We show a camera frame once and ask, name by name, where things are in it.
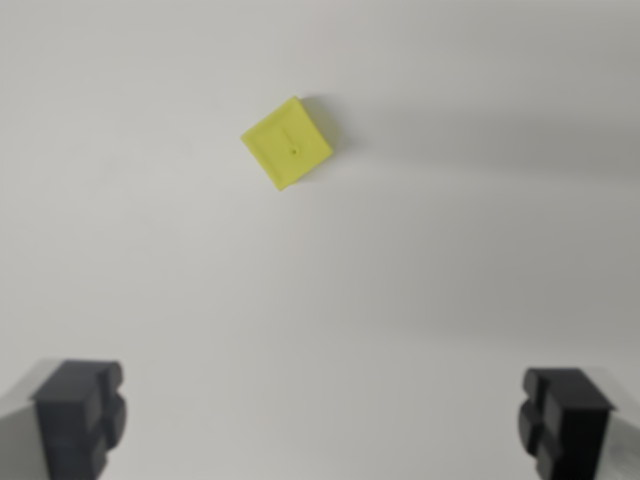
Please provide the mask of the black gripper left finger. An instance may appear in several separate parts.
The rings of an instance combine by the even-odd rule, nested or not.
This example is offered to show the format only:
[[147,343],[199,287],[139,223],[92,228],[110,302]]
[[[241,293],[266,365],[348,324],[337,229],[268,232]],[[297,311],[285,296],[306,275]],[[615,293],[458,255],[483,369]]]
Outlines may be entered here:
[[118,361],[44,359],[1,394],[3,479],[98,479],[127,405]]

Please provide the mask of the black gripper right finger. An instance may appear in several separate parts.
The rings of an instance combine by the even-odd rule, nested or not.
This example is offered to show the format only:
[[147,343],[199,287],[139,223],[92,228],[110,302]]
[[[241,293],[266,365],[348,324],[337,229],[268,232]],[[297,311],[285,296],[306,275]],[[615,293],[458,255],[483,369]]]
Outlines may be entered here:
[[639,393],[602,368],[529,368],[517,426],[545,480],[637,479]]

